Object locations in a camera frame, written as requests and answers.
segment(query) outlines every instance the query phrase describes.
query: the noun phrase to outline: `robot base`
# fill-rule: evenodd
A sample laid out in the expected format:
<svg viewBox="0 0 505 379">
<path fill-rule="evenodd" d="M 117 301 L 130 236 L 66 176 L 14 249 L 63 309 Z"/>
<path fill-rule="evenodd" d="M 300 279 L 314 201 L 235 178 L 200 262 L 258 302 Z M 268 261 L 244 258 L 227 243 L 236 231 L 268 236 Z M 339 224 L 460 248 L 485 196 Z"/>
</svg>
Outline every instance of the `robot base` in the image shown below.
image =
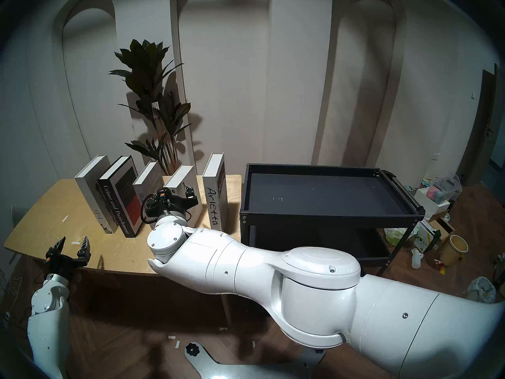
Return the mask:
<svg viewBox="0 0 505 379">
<path fill-rule="evenodd" d="M 300 357 L 291 363 L 260 365 L 217 363 L 198 342 L 187 344 L 184 350 L 184 355 L 202 378 L 226 379 L 310 379 L 325 353 L 322 349 L 304 348 Z"/>
</svg>

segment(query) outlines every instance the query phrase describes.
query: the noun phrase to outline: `white book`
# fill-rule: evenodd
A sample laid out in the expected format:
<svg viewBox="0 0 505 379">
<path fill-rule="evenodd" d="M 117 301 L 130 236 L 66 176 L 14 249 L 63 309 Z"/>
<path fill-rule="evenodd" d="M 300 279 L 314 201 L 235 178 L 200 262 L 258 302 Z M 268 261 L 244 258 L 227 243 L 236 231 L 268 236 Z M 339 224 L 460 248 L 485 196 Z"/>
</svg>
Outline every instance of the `white book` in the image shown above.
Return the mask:
<svg viewBox="0 0 505 379">
<path fill-rule="evenodd" d="M 118 227 L 111 206 L 104 199 L 98 184 L 98 179 L 110 166 L 107 155 L 96 156 L 80 173 L 75 175 L 75 181 L 82 195 L 106 234 L 113 234 Z"/>
<path fill-rule="evenodd" d="M 181 198 L 188 198 L 193 194 L 196 195 L 198 204 L 188 209 L 189 216 L 187 213 L 185 214 L 188 219 L 188 225 L 194 227 L 203 208 L 198 182 L 196 181 L 195 166 L 180 166 L 165 184 L 165 187 L 169 188 L 173 195 Z"/>
<path fill-rule="evenodd" d="M 133 188 L 137 193 L 140 204 L 150 194 L 156 192 L 163 187 L 163 171 L 158 162 L 153 161 L 148 163 L 144 170 L 138 175 L 138 178 L 133 182 Z M 155 223 L 149 224 L 151 228 L 155 227 Z"/>
<path fill-rule="evenodd" d="M 228 216 L 224 154 L 211 154 L 202 177 L 211 228 L 224 231 Z"/>
</svg>

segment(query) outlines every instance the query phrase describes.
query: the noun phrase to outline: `black book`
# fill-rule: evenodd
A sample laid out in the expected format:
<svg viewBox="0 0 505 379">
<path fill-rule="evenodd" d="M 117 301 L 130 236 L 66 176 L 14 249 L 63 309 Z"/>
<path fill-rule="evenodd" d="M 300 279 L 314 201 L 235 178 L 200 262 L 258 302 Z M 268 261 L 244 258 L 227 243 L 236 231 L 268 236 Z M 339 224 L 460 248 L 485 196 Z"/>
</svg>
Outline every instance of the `black book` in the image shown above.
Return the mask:
<svg viewBox="0 0 505 379">
<path fill-rule="evenodd" d="M 137 170 L 131 156 L 122 156 L 98 180 L 105 200 L 111 205 L 114 217 L 126 237 L 135 237 L 142 220 L 140 201 L 133 182 Z"/>
</svg>

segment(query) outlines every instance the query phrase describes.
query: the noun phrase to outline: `black tray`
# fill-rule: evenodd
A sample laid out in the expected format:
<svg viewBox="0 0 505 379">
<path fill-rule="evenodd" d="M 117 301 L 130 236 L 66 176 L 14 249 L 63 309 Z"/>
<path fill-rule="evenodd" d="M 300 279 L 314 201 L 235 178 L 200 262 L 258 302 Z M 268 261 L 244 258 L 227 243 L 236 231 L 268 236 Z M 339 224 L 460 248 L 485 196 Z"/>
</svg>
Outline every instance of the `black tray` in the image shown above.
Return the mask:
<svg viewBox="0 0 505 379">
<path fill-rule="evenodd" d="M 380 168 L 248 164 L 244 224 L 354 228 L 409 227 L 424 216 L 412 196 Z"/>
<path fill-rule="evenodd" d="M 304 246 L 328 247 L 351 254 L 361 267 L 383 266 L 390 255 L 373 228 L 251 226 L 248 246 L 281 252 Z"/>
</svg>

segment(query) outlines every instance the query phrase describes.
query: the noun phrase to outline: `cart handle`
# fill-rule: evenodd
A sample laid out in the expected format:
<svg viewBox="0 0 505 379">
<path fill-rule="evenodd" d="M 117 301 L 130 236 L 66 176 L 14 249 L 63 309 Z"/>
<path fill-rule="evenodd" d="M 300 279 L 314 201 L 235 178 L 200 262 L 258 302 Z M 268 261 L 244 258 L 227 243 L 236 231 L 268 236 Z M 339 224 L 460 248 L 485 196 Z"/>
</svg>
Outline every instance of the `cart handle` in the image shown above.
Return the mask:
<svg viewBox="0 0 505 379">
<path fill-rule="evenodd" d="M 407 198 L 410 200 L 410 202 L 412 202 L 412 204 L 414 205 L 415 209 L 419 211 L 420 208 L 423 208 L 421 205 L 419 205 L 419 203 L 417 202 L 417 200 L 412 196 L 412 194 L 410 194 L 407 190 L 405 190 L 405 188 L 403 187 L 403 185 L 400 183 L 400 181 L 397 179 L 396 175 L 393 175 L 392 172 L 389 172 L 389 171 L 386 171 L 386 170 L 382 170 L 382 172 L 384 172 L 384 174 L 394 183 L 394 185 L 403 193 L 407 196 Z"/>
</svg>

